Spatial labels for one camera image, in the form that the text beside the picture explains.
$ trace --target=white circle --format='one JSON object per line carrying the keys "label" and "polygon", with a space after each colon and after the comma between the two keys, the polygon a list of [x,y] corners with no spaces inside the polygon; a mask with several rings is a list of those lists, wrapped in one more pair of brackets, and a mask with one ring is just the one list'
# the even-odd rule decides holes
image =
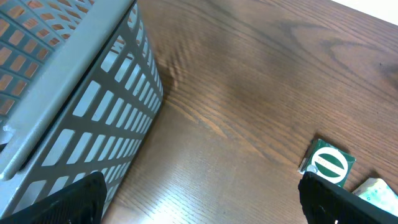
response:
{"label": "white circle", "polygon": [[335,157],[336,159],[338,159],[341,162],[341,164],[343,165],[345,175],[341,175],[339,177],[328,177],[328,176],[322,174],[319,169],[318,169],[317,174],[320,177],[323,177],[326,180],[329,180],[330,182],[332,182],[334,184],[337,184],[338,182],[342,181],[348,172],[348,163],[347,163],[346,158],[342,155],[342,153],[340,153],[337,149],[333,149],[332,147],[320,148],[313,154],[312,160],[311,160],[311,165],[316,166],[314,158],[319,157],[320,154],[329,154],[329,155]]}

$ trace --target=wooden table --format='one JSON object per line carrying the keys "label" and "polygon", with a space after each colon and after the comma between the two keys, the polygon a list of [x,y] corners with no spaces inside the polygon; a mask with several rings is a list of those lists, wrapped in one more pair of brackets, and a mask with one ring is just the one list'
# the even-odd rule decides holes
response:
{"label": "wooden table", "polygon": [[306,223],[314,136],[398,191],[398,27],[329,0],[141,1],[165,99],[104,223]]}

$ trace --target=tabletop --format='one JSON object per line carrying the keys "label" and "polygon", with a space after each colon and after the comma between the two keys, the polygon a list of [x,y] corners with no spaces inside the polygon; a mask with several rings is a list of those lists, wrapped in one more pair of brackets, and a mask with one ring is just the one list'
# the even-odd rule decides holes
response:
{"label": "tabletop", "polygon": [[164,104],[104,223],[306,223],[313,138],[398,191],[398,26],[330,0],[140,1]]}

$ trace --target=laundry basket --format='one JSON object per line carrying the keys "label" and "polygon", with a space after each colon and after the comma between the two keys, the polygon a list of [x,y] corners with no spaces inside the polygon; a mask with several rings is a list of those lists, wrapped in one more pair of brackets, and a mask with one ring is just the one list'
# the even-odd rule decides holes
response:
{"label": "laundry basket", "polygon": [[0,217],[100,171],[107,209],[162,102],[135,0],[0,0]]}

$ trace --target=plastic basket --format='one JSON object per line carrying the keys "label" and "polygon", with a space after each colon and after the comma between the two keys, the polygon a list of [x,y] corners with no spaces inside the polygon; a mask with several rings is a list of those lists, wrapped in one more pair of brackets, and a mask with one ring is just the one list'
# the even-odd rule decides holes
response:
{"label": "plastic basket", "polygon": [[0,216],[87,174],[104,211],[163,89],[134,0],[0,0]]}

